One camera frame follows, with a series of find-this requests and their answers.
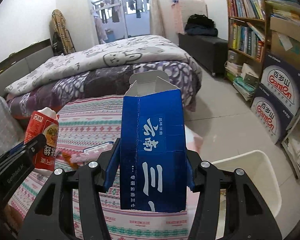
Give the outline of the red instant noodle packet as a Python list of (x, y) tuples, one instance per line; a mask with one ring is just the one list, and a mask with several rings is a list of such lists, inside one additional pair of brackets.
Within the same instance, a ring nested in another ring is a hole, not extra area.
[(42, 139), (40, 150), (33, 156), (34, 171), (49, 177), (55, 169), (57, 139), (59, 133), (58, 115), (49, 107), (34, 111), (25, 132), (24, 143), (35, 137)]

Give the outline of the white cartoon print blanket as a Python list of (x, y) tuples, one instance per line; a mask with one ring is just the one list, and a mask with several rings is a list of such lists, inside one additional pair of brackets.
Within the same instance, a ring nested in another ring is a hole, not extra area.
[(69, 55), (52, 57), (29, 74), (8, 85), (4, 91), (19, 96), (52, 81), (98, 68), (155, 61), (186, 63), (189, 58), (186, 51), (162, 36), (131, 37), (99, 44)]

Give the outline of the blue carton box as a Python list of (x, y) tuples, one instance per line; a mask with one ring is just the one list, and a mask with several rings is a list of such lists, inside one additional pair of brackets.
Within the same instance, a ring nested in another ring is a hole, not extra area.
[(123, 97), (120, 207), (176, 213), (186, 208), (186, 140), (180, 89), (162, 70), (136, 73)]

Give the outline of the ganten water carton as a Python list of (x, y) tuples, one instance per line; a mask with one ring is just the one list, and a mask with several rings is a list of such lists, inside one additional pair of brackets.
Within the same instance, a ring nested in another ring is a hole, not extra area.
[(266, 53), (261, 83), (292, 113), (300, 109), (300, 71), (286, 61)]
[(290, 110), (261, 83), (255, 91), (251, 111), (265, 128), (274, 144), (280, 143), (296, 123), (300, 107), (296, 114)]

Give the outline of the white blue medicine box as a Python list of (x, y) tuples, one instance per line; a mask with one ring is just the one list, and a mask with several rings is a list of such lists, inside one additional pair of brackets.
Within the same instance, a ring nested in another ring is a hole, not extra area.
[(102, 152), (111, 150), (113, 148), (113, 141), (108, 141), (90, 148), (86, 148), (83, 150), (85, 154), (101, 154)]

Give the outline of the white shelf rack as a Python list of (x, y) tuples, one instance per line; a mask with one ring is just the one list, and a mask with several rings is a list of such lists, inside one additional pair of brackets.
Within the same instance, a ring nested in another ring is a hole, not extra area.
[(300, 178), (300, 111), (292, 125), (288, 130), (286, 137), (281, 142), (285, 150), (296, 179)]

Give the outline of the orange snack wrapper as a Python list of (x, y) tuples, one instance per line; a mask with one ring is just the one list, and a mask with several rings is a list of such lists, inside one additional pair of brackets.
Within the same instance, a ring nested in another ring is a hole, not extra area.
[(79, 165), (71, 161), (71, 154), (68, 152), (61, 152), (63, 159), (70, 165), (73, 170), (77, 170)]

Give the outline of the stack of books on floor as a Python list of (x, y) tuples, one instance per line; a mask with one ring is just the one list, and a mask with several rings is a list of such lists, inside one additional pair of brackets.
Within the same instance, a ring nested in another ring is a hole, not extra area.
[(254, 68), (247, 64), (225, 63), (225, 77), (233, 87), (243, 96), (245, 101), (251, 101), (258, 84), (259, 75)]

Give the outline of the cream curtain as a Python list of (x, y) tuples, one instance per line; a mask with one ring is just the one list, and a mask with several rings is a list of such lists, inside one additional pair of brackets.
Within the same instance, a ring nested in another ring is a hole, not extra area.
[(150, 8), (150, 32), (152, 35), (165, 36), (162, 13), (159, 0), (149, 0)]

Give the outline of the lower Ganten water carton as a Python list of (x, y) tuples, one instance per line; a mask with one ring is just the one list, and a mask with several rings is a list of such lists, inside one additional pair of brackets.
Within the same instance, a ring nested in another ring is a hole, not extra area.
[(261, 83), (255, 91), (251, 111), (265, 128), (274, 144), (280, 143), (296, 123), (300, 107), (296, 114), (290, 110)]

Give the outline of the white drawer cabinet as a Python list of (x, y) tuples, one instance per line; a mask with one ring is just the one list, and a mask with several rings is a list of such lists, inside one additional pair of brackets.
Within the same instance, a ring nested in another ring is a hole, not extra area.
[(190, 16), (194, 14), (207, 16), (207, 6), (204, 0), (177, 0), (171, 5), (175, 31), (185, 33), (185, 26)]

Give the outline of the purple white floral quilt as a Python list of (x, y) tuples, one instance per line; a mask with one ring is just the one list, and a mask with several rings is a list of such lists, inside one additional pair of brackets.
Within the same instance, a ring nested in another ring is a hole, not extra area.
[(157, 61), (120, 67), (100, 68), (53, 81), (29, 93), (7, 99), (10, 112), (16, 119), (28, 119), (33, 111), (49, 107), (58, 112), (77, 99), (123, 95), (129, 89), (133, 74), (162, 70), (171, 84), (181, 90), (183, 106), (196, 109), (196, 94), (201, 88), (202, 68), (178, 61)]

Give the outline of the brown cardboard box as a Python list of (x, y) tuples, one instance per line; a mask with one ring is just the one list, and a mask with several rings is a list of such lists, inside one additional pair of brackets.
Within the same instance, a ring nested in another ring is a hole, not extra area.
[(270, 29), (271, 53), (300, 70), (300, 25), (271, 17)]

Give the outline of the black storage bench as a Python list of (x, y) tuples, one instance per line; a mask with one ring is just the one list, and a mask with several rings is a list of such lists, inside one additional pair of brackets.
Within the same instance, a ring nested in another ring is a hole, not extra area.
[(212, 36), (178, 34), (179, 47), (190, 54), (212, 76), (224, 76), (228, 42)]

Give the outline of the pink foam puzzle piece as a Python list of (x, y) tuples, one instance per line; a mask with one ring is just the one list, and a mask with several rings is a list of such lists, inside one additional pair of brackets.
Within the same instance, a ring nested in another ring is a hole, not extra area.
[(96, 161), (98, 159), (98, 154), (73, 154), (70, 158), (71, 163), (89, 163), (90, 161)]

